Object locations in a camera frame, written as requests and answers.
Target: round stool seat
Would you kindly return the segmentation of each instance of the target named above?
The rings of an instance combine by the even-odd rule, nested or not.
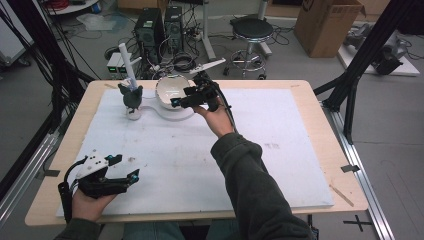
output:
[[[241,19],[233,24],[234,35],[248,41],[266,41],[273,32],[271,24],[257,18]]]

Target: wooden table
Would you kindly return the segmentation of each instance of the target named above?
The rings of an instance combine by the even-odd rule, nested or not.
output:
[[[270,88],[291,90],[335,202],[332,207],[293,209],[294,214],[364,211],[368,208],[367,200],[354,174],[352,172],[344,173],[340,169],[342,166],[348,165],[348,161],[308,82],[301,80],[225,80],[217,82],[222,89]],[[63,181],[66,170],[77,157],[84,136],[97,111],[97,106],[100,103],[103,92],[106,89],[117,88],[117,83],[117,81],[95,81],[88,86],[50,166],[52,170],[60,170],[60,174],[58,177],[46,177],[44,179],[25,218],[27,225],[65,224],[63,217],[56,217],[56,211],[61,206],[57,185]],[[139,81],[139,84],[143,85],[145,89],[154,89],[156,81]],[[140,214],[104,216],[100,222],[193,220],[231,217],[234,217],[233,211]]]

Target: green sleeve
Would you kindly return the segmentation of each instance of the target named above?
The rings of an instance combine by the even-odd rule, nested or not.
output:
[[[73,218],[55,240],[97,240],[100,234],[100,225],[85,219]]]
[[[225,177],[244,239],[312,239],[309,226],[295,217],[275,180],[264,169],[262,148],[230,133],[212,147]]]

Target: computer tower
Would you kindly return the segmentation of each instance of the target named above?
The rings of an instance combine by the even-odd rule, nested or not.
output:
[[[165,34],[168,39],[168,52],[184,51],[183,10],[180,6],[168,6],[165,12]]]
[[[153,64],[162,61],[165,46],[165,30],[159,8],[143,8],[134,27],[137,43]]]

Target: person's left hand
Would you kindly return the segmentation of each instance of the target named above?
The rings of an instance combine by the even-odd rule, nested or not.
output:
[[[77,190],[72,198],[72,218],[81,218],[96,222],[102,216],[105,207],[116,195],[103,196],[94,199]]]

